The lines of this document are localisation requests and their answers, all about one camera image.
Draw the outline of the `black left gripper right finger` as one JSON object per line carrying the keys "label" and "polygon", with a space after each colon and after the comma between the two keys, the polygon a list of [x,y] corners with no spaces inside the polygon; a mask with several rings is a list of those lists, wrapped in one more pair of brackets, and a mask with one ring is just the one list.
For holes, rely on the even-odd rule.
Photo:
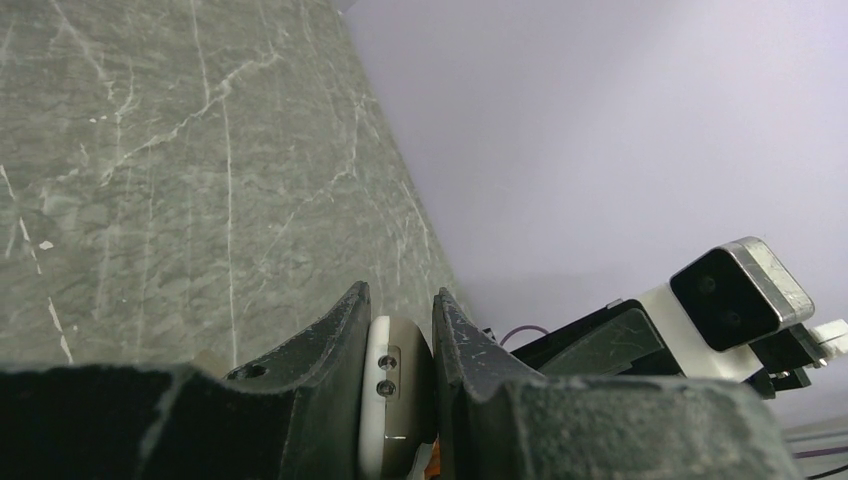
{"label": "black left gripper right finger", "polygon": [[747,386],[680,377],[546,377],[434,298],[445,479],[781,479],[785,443]]}

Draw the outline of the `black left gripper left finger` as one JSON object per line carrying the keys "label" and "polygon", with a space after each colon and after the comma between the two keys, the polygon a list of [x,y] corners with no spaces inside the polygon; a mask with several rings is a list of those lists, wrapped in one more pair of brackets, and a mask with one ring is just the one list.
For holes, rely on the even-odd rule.
{"label": "black left gripper left finger", "polygon": [[5,365],[5,479],[353,479],[369,288],[225,377],[191,364]]}

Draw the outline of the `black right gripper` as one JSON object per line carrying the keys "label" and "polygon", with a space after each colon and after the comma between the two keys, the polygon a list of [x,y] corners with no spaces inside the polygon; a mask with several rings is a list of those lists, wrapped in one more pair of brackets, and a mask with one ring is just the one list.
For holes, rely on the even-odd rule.
{"label": "black right gripper", "polygon": [[511,352],[545,376],[682,376],[645,306],[608,305]]}

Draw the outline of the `white remote control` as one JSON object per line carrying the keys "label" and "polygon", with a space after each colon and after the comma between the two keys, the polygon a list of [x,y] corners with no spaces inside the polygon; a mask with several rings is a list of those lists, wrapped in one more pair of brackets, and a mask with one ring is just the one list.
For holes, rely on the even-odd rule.
{"label": "white remote control", "polygon": [[436,374],[419,326],[380,316],[368,330],[358,436],[361,479],[424,479],[437,440]]}

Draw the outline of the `beige battery compartment cover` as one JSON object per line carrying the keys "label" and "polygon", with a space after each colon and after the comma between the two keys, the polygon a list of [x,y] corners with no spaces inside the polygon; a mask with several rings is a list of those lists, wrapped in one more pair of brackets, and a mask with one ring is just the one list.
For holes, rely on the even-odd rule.
{"label": "beige battery compartment cover", "polygon": [[231,370],[231,366],[220,355],[208,349],[197,352],[190,364],[216,378],[224,378]]}

